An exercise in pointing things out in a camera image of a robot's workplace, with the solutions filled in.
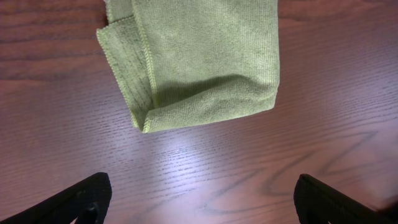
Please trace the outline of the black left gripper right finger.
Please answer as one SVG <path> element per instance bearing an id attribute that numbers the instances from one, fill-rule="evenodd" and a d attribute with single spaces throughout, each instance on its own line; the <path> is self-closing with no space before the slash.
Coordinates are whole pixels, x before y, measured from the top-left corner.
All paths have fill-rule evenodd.
<path id="1" fill-rule="evenodd" d="M 308 174 L 294 190 L 300 224 L 396 224 L 397 203 L 374 211 Z"/>

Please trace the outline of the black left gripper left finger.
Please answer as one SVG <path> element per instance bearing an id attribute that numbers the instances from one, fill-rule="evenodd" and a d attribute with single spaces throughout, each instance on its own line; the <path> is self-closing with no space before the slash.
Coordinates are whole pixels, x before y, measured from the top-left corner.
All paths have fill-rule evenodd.
<path id="1" fill-rule="evenodd" d="M 111 197 L 108 174 L 97 172 L 1 224 L 103 224 Z"/>

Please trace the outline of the green microfiber cloth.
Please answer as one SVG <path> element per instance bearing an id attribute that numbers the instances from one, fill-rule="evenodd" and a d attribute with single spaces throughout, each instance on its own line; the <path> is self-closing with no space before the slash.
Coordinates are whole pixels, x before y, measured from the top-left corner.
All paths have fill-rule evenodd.
<path id="1" fill-rule="evenodd" d="M 275 0 L 109 0 L 98 42 L 143 133 L 250 116 L 275 105 Z"/>

